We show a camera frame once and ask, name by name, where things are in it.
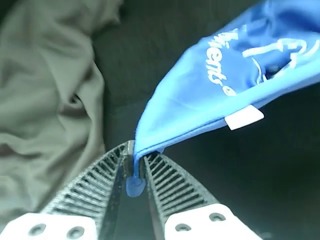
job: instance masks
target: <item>dark background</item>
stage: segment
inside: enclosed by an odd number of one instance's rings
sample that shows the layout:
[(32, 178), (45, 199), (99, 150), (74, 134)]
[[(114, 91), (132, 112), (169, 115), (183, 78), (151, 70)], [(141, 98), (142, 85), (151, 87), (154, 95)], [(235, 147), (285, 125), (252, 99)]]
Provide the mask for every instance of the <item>dark background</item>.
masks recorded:
[[(1, 3), (3, 16), (12, 0)], [(256, 0), (124, 0), (122, 24), (94, 37), (105, 81), (105, 145), (134, 138), (145, 104), (180, 55)], [(262, 108), (264, 120), (174, 145), (165, 154), (251, 229), (320, 239), (320, 85)], [(154, 240), (146, 193), (121, 200), (117, 240)]]

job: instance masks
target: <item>white logo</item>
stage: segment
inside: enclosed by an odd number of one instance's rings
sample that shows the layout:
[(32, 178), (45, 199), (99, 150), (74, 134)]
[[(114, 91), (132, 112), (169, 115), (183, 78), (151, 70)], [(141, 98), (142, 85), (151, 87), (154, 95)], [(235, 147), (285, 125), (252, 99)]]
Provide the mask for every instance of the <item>white logo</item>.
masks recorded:
[(222, 73), (221, 60), (223, 58), (221, 48), (229, 46), (229, 41), (238, 40), (237, 29), (231, 32), (223, 32), (218, 34), (218, 36), (214, 36), (212, 40), (208, 42), (209, 48), (206, 50), (206, 68), (208, 79), (217, 85), (222, 87), (222, 90), (227, 96), (236, 96), (236, 92), (229, 86), (224, 85), (223, 81), (227, 80), (227, 77)]

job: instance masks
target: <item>blue fabric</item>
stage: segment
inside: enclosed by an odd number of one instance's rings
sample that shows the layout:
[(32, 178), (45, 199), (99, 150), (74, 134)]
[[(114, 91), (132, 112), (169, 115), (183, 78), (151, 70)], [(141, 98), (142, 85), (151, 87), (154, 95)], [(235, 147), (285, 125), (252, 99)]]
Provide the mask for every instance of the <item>blue fabric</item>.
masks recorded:
[(320, 1), (267, 0), (190, 47), (157, 86), (136, 129), (135, 175), (127, 194), (141, 194), (138, 159), (226, 125), (224, 117), (260, 108), (320, 81)]

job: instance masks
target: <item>fabric label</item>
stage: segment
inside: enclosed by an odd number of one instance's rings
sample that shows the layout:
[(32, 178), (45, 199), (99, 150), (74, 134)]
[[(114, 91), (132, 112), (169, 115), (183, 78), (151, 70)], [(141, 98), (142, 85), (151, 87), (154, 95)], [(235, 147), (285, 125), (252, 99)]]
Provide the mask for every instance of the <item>fabric label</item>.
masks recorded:
[(249, 124), (253, 124), (264, 117), (265, 115), (259, 109), (255, 108), (253, 105), (249, 105), (226, 116), (224, 120), (231, 130), (236, 130)]

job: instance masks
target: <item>gray cloth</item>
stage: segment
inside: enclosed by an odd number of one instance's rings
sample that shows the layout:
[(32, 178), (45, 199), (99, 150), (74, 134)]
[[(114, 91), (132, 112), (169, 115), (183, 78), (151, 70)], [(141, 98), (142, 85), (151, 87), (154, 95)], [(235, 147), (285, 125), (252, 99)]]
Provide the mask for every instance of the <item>gray cloth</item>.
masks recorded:
[(21, 0), (0, 32), (0, 226), (41, 209), (105, 151), (91, 35), (121, 0)]

